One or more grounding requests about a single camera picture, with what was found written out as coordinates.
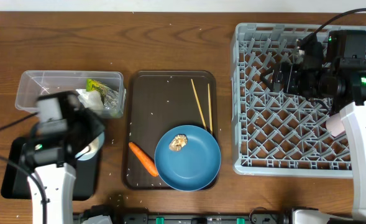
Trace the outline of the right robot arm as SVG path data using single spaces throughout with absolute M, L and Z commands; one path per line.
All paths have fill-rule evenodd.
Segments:
M 366 31 L 330 31 L 325 54 L 316 31 L 299 39 L 297 48 L 303 55 L 301 63 L 280 62 L 263 72 L 260 80 L 271 91 L 333 100 L 334 116 L 326 127 L 334 136 L 347 136 L 354 202 L 351 219 L 297 209 L 290 222 L 366 223 Z

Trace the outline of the light blue rice bowl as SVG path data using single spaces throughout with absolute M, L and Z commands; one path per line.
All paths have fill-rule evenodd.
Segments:
M 105 135 L 102 132 L 96 139 L 89 143 L 82 151 L 75 155 L 78 161 L 87 161 L 93 158 L 104 146 Z

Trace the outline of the blue plate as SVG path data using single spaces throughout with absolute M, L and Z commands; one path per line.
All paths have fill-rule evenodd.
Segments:
M 179 134 L 187 137 L 187 145 L 172 151 L 169 144 Z M 164 183 L 173 189 L 191 192 L 204 189 L 215 180 L 221 166 L 221 150 L 216 139 L 205 129 L 181 125 L 160 138 L 154 161 Z

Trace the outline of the pink plastic cup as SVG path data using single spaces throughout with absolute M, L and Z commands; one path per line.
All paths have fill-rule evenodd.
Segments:
M 342 133 L 345 133 L 344 125 L 341 121 L 339 113 L 330 116 L 326 121 L 326 129 L 333 137 L 336 137 Z

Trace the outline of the orange carrot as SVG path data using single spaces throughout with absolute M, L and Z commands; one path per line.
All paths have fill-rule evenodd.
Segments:
M 130 150 L 135 154 L 136 158 L 141 162 L 141 164 L 144 166 L 144 168 L 147 170 L 147 172 L 153 176 L 158 176 L 157 168 L 155 167 L 155 163 L 139 146 L 137 146 L 135 143 L 130 142 L 129 144 Z

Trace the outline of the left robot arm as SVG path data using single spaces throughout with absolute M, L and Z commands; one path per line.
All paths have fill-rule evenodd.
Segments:
M 37 98 L 38 122 L 23 145 L 19 163 L 3 160 L 27 176 L 34 223 L 73 223 L 76 162 L 104 145 L 105 126 L 75 91 Z

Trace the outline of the yellow snack wrapper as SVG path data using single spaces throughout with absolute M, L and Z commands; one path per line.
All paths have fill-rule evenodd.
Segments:
M 86 91 L 97 91 L 101 96 L 105 109 L 113 110 L 117 108 L 119 102 L 118 91 L 113 90 L 107 85 L 93 79 L 87 79 Z

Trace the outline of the wooden chopstick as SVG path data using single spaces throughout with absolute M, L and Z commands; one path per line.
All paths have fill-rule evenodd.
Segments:
M 209 112 L 209 132 L 213 135 L 213 114 L 211 105 L 211 89 L 208 83 L 208 112 Z
M 203 124 L 203 128 L 207 129 L 206 122 L 204 120 L 203 112 L 202 112 L 202 109 L 201 109 L 201 105 L 200 105 L 200 102 L 199 102 L 198 94 L 197 94 L 196 87 L 195 87 L 193 79 L 191 79 L 191 85 L 192 85 L 194 97 L 195 97 L 195 100 L 196 100 L 196 104 L 197 104 L 197 107 L 198 107 L 198 111 L 199 111 L 199 114 L 200 114 L 200 117 L 201 117 L 201 121 L 202 121 L 202 124 Z

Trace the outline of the gold foil wrapper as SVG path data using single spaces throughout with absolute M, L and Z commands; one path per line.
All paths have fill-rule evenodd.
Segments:
M 169 149 L 171 151 L 180 151 L 188 143 L 188 138 L 184 134 L 177 134 L 171 143 L 169 144 Z

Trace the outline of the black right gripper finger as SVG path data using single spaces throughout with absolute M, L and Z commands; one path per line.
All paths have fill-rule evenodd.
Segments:
M 261 80 L 266 80 L 266 76 L 271 75 L 272 78 L 275 76 L 276 71 L 278 70 L 278 66 L 274 65 L 267 69 L 266 71 L 262 72 L 260 75 Z
M 272 82 L 269 82 L 265 76 L 260 76 L 260 81 L 262 83 L 264 83 L 266 85 L 266 87 L 270 90 L 273 91 L 273 84 Z

